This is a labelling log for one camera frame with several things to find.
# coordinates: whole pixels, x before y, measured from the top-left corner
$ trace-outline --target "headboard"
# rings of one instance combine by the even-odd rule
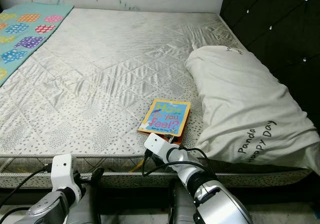
[[[320,0],[223,0],[220,15],[320,130]]]

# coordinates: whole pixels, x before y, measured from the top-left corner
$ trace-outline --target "bed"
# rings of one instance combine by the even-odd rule
[[[148,177],[130,172],[145,150],[146,136],[137,133],[137,128],[154,98],[188,100],[191,113],[183,142],[186,147],[193,146],[203,127],[203,113],[184,61],[191,51],[205,45],[253,51],[289,87],[318,126],[319,113],[314,104],[319,97],[304,92],[292,77],[302,68],[304,77],[300,82],[306,88],[314,86],[316,78],[307,78],[307,73],[315,72],[307,68],[316,69],[314,63],[319,55],[305,48],[299,58],[295,54],[293,61],[287,60],[288,53],[296,53],[296,49],[278,51],[282,36],[271,38],[269,33],[279,32],[266,35],[262,29],[248,30],[250,23],[259,26],[261,22],[251,15],[260,1],[263,0],[224,0],[221,16],[231,29],[215,14],[73,9],[0,87],[0,187],[17,186],[31,172],[51,162],[54,155],[69,152],[77,156],[83,176],[89,176],[97,166],[104,167],[104,187],[167,186],[176,177],[169,170]],[[266,21],[267,30],[275,27],[273,22],[278,23],[275,16],[266,18],[270,18]],[[316,41],[312,44],[319,47]],[[220,180],[231,187],[286,185],[312,172],[212,162]],[[39,174],[25,187],[50,188],[49,176]]]

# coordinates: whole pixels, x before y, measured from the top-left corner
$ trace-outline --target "white quilted mattress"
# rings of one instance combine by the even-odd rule
[[[123,181],[119,172],[141,160],[137,127],[154,98],[190,101],[183,142],[197,141],[202,105],[184,61],[204,45],[243,48],[214,14],[73,9],[0,87],[0,187],[61,153],[77,155],[81,173],[105,167],[106,186],[166,185],[171,174]],[[49,187],[49,176],[26,186]]]

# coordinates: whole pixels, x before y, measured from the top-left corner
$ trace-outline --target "white pillow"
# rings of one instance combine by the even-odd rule
[[[193,51],[185,66],[204,111],[204,130],[196,145],[210,159],[311,168],[320,173],[316,128],[287,87],[254,54],[205,46]]]

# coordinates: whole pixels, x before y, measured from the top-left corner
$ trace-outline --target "book cover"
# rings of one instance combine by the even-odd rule
[[[181,136],[188,118],[190,102],[154,99],[138,131]]]

